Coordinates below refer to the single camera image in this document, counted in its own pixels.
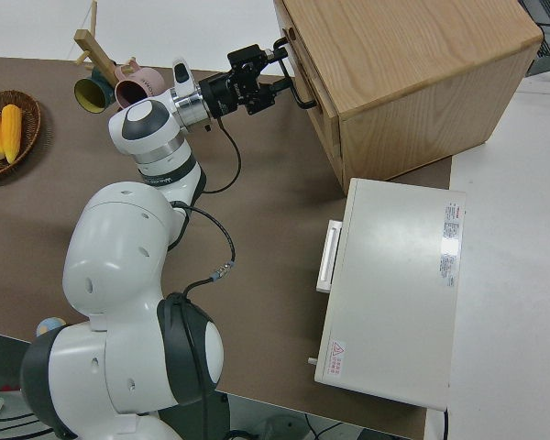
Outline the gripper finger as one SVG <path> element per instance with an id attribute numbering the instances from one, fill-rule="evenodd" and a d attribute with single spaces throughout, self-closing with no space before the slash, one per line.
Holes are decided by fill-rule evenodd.
<path id="1" fill-rule="evenodd" d="M 261 49 L 257 44 L 227 54 L 231 70 L 235 73 L 261 73 L 269 64 L 287 57 L 285 48 Z"/>
<path id="2" fill-rule="evenodd" d="M 254 115 L 275 104 L 278 93 L 289 89 L 292 81 L 280 79 L 273 83 L 259 83 L 258 86 L 246 93 L 246 110 L 249 115 Z"/>

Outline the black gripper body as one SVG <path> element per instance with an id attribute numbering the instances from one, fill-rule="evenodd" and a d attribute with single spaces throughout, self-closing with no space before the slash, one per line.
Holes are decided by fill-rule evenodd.
<path id="1" fill-rule="evenodd" d="M 253 70 L 219 72 L 199 82 L 200 91 L 213 118 L 220 118 L 244 106 L 249 115 L 259 111 L 259 74 Z"/>

